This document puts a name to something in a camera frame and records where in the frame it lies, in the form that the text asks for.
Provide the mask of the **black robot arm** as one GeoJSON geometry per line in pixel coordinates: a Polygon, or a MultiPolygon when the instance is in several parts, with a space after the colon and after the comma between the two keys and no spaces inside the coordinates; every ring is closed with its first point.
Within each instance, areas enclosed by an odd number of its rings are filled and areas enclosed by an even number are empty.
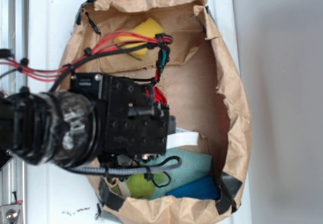
{"type": "Polygon", "coordinates": [[[176,119],[150,84],[100,73],[72,76],[70,89],[1,97],[1,149],[29,164],[106,177],[166,172],[139,167],[164,155],[176,119]]]}

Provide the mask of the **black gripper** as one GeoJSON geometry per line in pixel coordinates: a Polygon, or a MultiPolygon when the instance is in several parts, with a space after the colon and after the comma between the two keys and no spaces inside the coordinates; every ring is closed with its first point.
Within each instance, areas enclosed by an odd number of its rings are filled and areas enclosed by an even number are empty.
{"type": "Polygon", "coordinates": [[[146,177],[167,171],[166,162],[153,165],[142,165],[142,159],[124,154],[104,152],[99,156],[99,175],[104,177],[129,177],[144,174],[146,177]]]}

